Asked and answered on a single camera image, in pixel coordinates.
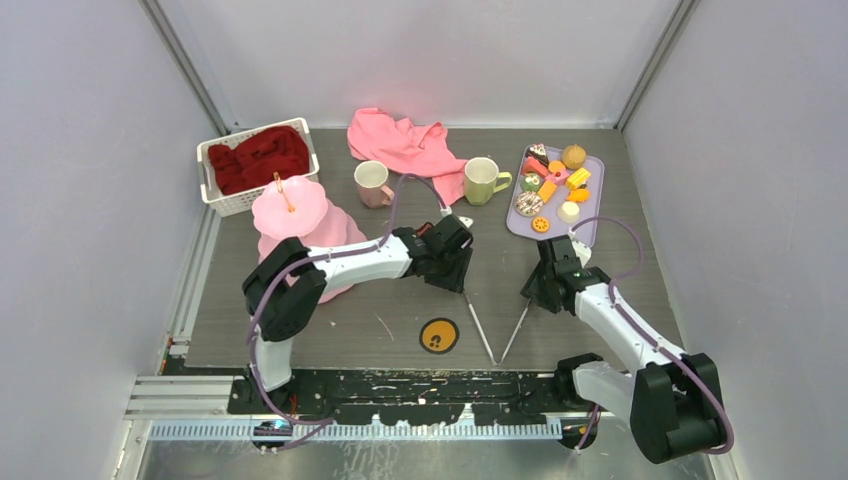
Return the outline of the metal serving tongs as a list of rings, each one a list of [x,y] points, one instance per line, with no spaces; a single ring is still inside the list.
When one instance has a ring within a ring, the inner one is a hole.
[[[513,346],[513,344],[514,344],[514,342],[515,342],[515,340],[516,340],[516,338],[517,338],[517,336],[518,336],[518,334],[519,334],[519,332],[520,332],[520,330],[521,330],[522,326],[523,326],[523,323],[524,323],[524,321],[525,321],[525,318],[526,318],[526,316],[527,316],[527,314],[528,314],[528,312],[529,312],[529,310],[530,310],[530,307],[531,307],[532,301],[531,301],[531,300],[528,300],[528,301],[526,302],[526,304],[525,304],[525,306],[524,306],[524,309],[523,309],[523,311],[522,311],[521,315],[519,316],[519,318],[518,318],[518,320],[517,320],[517,322],[516,322],[516,325],[515,325],[515,327],[514,327],[514,329],[513,329],[512,333],[511,333],[511,336],[510,336],[510,338],[509,338],[509,340],[508,340],[508,342],[507,342],[506,346],[505,346],[505,347],[504,347],[504,349],[503,349],[503,352],[502,352],[502,354],[501,354],[501,356],[500,356],[500,359],[499,359],[499,360],[496,360],[496,359],[495,359],[494,352],[493,352],[493,349],[492,349],[492,347],[491,347],[491,344],[490,344],[490,342],[488,341],[488,338],[487,338],[487,336],[486,336],[485,330],[484,330],[484,328],[483,328],[482,322],[481,322],[481,320],[480,320],[480,318],[479,318],[479,316],[478,316],[478,314],[477,314],[477,312],[476,312],[476,310],[475,310],[475,307],[474,307],[474,305],[473,305],[473,303],[472,303],[472,301],[471,301],[470,297],[469,297],[467,294],[463,294],[463,297],[464,297],[465,303],[466,303],[466,305],[467,305],[467,307],[468,307],[468,310],[469,310],[469,313],[470,313],[470,315],[471,315],[471,318],[472,318],[473,324],[474,324],[474,326],[475,326],[475,329],[476,329],[476,331],[477,331],[477,333],[478,333],[478,335],[479,335],[479,337],[480,337],[480,339],[481,339],[481,342],[482,342],[483,348],[484,348],[484,350],[485,350],[485,352],[486,352],[486,354],[487,354],[487,356],[488,356],[489,360],[491,361],[491,363],[492,363],[492,365],[493,365],[493,366],[495,366],[495,367],[499,367],[499,366],[501,366],[501,365],[504,363],[504,361],[506,360],[506,358],[507,358],[508,354],[510,353],[510,350],[511,350],[511,348],[512,348],[512,346]]]

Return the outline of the white round cake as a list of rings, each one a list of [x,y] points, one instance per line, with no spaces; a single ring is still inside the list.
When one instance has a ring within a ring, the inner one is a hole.
[[[567,224],[576,224],[581,218],[579,203],[565,201],[556,209],[556,215],[560,221]]]

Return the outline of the sprinkled chocolate donut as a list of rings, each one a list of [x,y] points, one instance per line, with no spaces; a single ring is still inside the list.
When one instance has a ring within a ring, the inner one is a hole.
[[[538,216],[544,205],[544,200],[534,191],[522,191],[514,201],[515,211],[527,218]]]

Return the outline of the orange wafer bar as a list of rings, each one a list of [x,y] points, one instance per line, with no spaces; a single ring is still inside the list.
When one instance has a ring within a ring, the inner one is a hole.
[[[540,197],[544,204],[547,204],[556,193],[557,189],[558,185],[555,182],[546,180],[536,191],[536,194]]]

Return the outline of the pink three-tier dessert stand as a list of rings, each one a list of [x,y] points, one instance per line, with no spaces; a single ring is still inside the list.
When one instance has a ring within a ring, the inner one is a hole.
[[[297,237],[307,247],[336,247],[366,240],[353,218],[328,198],[323,186],[304,176],[273,181],[253,202],[259,260],[283,240]]]

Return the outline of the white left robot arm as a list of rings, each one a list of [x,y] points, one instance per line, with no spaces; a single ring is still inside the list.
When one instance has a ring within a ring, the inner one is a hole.
[[[242,284],[255,403],[269,413],[290,403],[293,339],[322,297],[369,281],[406,277],[463,293],[472,243],[471,230],[453,214],[435,224],[396,228],[381,238],[339,247],[308,247],[297,237],[283,240]]]

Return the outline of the orange lotus-root cookie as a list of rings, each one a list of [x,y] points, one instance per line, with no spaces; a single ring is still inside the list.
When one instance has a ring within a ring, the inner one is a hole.
[[[531,220],[531,228],[536,233],[547,233],[551,228],[551,223],[546,217],[536,216]]]

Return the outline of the orange fish-shaped cookie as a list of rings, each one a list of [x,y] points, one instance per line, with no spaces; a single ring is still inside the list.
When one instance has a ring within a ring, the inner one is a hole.
[[[566,197],[568,202],[583,203],[590,199],[591,192],[586,188],[578,188],[571,190]]]

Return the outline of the lavender serving tray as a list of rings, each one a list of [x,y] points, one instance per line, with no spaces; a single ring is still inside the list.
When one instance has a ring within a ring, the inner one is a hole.
[[[545,145],[547,154],[550,161],[560,160],[561,153],[565,149],[555,148],[551,146]],[[520,180],[523,176],[521,173],[521,167],[524,162],[524,159],[527,155],[527,148],[525,148],[523,159],[519,164],[519,169],[517,173],[516,185],[513,187],[512,191],[512,200],[508,209],[508,213],[506,215],[506,226],[507,229],[520,237],[531,239],[531,240],[544,240],[553,238],[555,236],[564,235],[574,230],[574,226],[576,224],[567,224],[559,220],[556,215],[556,209],[563,202],[567,201],[566,197],[571,191],[565,183],[563,185],[558,186],[556,193],[550,199],[550,201],[544,205],[542,210],[540,211],[538,216],[546,217],[550,223],[551,228],[547,233],[536,233],[531,228],[531,220],[534,217],[527,218],[519,215],[514,209],[514,201],[515,198],[522,192],[519,184]],[[591,172],[591,177],[588,180],[588,184],[586,185],[586,189],[591,192],[591,197],[588,201],[579,203],[581,208],[581,218],[579,221],[584,220],[589,217],[596,216],[600,213],[600,200],[601,194],[603,190],[603,181],[604,181],[604,164],[602,161],[594,156],[588,155],[588,158],[584,164],[585,168],[587,168]]]

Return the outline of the green mug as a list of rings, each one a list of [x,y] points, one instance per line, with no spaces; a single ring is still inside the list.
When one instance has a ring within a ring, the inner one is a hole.
[[[510,172],[502,172],[497,163],[488,157],[475,157],[464,167],[464,196],[469,204],[486,204],[495,193],[505,190],[513,182]]]

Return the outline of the green frog macaron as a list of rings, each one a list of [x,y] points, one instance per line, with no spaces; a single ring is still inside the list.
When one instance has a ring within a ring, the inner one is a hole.
[[[544,183],[544,178],[537,173],[530,172],[522,176],[520,188],[522,191],[538,192]]]

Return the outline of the pink cherry cake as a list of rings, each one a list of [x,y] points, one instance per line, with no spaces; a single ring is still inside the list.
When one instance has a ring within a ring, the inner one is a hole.
[[[563,185],[566,179],[570,176],[570,172],[567,169],[559,170],[556,172],[549,171],[545,177],[546,182],[551,182],[555,185]]]

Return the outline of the golden round bun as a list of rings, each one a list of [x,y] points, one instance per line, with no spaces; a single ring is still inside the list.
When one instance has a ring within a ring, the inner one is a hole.
[[[567,169],[578,170],[584,166],[587,158],[586,150],[580,145],[573,144],[562,151],[560,160]]]

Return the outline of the chocolate cake slice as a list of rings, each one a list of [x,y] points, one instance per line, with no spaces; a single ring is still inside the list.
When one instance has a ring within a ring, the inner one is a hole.
[[[547,150],[544,144],[537,143],[529,145],[527,148],[527,155],[539,161],[542,165],[549,165],[549,157],[547,154]]]

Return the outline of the white plastic basket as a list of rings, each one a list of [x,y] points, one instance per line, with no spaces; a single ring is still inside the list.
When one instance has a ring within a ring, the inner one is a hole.
[[[263,192],[264,186],[261,185],[257,188],[247,189],[232,195],[222,193],[217,184],[216,173],[209,160],[209,148],[214,145],[226,145],[235,148],[238,144],[259,134],[261,131],[279,126],[289,126],[298,132],[309,152],[309,171],[305,174],[305,177],[313,182],[320,182],[320,163],[311,138],[309,124],[303,117],[295,117],[201,142],[196,149],[201,197],[203,202],[215,210],[220,216],[226,217],[248,211],[253,201]]]

